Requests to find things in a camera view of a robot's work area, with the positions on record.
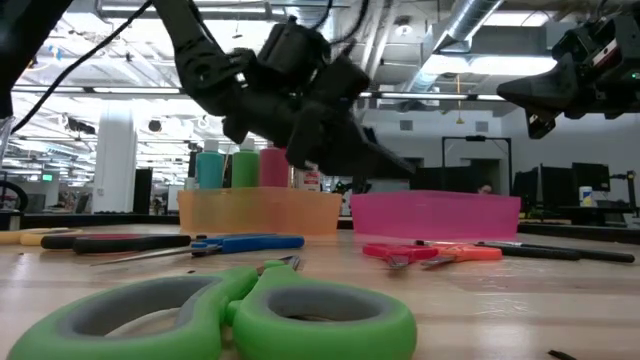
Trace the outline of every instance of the green scissors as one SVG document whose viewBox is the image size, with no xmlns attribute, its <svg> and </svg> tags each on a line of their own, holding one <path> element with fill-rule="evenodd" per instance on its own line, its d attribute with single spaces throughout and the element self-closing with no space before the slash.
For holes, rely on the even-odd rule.
<svg viewBox="0 0 640 360">
<path fill-rule="evenodd" d="M 260 276 L 242 266 L 210 275 L 148 280 L 64 306 L 31 327 L 9 360 L 218 359 L 220 327 L 229 325 L 246 360 L 405 360 L 416 322 L 389 296 L 301 277 L 282 261 Z M 173 327 L 154 334 L 105 337 L 156 311 L 180 308 Z M 321 318 L 327 321 L 306 321 Z"/>
</svg>

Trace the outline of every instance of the person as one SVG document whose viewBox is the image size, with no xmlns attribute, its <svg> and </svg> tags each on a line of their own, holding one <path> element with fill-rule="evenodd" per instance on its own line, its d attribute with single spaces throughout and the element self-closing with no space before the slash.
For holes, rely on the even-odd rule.
<svg viewBox="0 0 640 360">
<path fill-rule="evenodd" d="M 489 181 L 482 181 L 478 186 L 478 194 L 487 195 L 493 193 L 493 185 Z"/>
<path fill-rule="evenodd" d="M 162 201 L 160 201 L 159 198 L 154 197 L 153 198 L 153 212 L 156 215 L 160 215 L 160 208 L 162 207 Z"/>
</svg>

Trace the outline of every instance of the blue scissors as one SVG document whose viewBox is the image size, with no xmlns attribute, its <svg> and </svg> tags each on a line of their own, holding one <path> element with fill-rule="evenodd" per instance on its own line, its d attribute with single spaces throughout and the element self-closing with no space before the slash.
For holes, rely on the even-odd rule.
<svg viewBox="0 0 640 360">
<path fill-rule="evenodd" d="M 179 254 L 192 254 L 194 257 L 202 257 L 213 254 L 235 254 L 259 250 L 297 249 L 302 246 L 304 246 L 304 237 L 299 235 L 277 235 L 266 233 L 220 235 L 213 238 L 200 238 L 198 241 L 192 243 L 188 248 L 155 251 L 152 253 L 100 262 L 92 264 L 91 266 L 118 264 Z"/>
</svg>

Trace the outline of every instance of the desk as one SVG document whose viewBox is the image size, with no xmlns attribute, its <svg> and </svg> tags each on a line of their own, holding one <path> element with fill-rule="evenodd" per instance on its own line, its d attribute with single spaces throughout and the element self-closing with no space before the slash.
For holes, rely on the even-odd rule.
<svg viewBox="0 0 640 360">
<path fill-rule="evenodd" d="M 126 225 L 95 232 L 167 232 L 177 226 Z M 580 360 L 640 358 L 640 266 L 508 258 L 460 263 L 434 271 L 412 266 L 390 272 L 366 258 L 351 231 L 309 238 L 299 251 L 307 277 L 367 287 L 405 302 L 418 323 L 415 359 L 549 360 L 549 349 Z M 357 237 L 358 242 L 367 238 Z M 519 241 L 633 252 L 614 243 L 521 235 Z M 296 251 L 254 252 L 190 259 L 175 256 L 108 267 L 88 267 L 105 257 L 44 253 L 39 248 L 0 247 L 0 358 L 15 340 L 49 312 L 117 284 L 189 270 L 214 272 Z M 122 332 L 166 326 L 164 314 Z M 223 359 L 236 359 L 232 348 Z"/>
<path fill-rule="evenodd" d="M 607 223 L 606 215 L 622 215 L 632 214 L 634 209 L 624 208 L 608 208 L 608 207 L 584 207 L 584 206 L 561 206 L 558 210 L 562 216 L 571 220 L 571 225 L 584 226 L 610 226 Z"/>
</svg>

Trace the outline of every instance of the white column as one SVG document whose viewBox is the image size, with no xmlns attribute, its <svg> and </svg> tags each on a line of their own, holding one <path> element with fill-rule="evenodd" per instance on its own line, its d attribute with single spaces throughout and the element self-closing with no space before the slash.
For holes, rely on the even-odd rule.
<svg viewBox="0 0 640 360">
<path fill-rule="evenodd" d="M 133 209 L 138 136 L 132 102 L 104 101 L 93 187 L 92 211 Z"/>
<path fill-rule="evenodd" d="M 51 175 L 51 181 L 44 181 L 45 175 Z M 44 206 L 53 206 L 58 203 L 58 193 L 60 192 L 60 173 L 43 172 L 42 186 L 45 191 L 46 200 Z"/>
</svg>

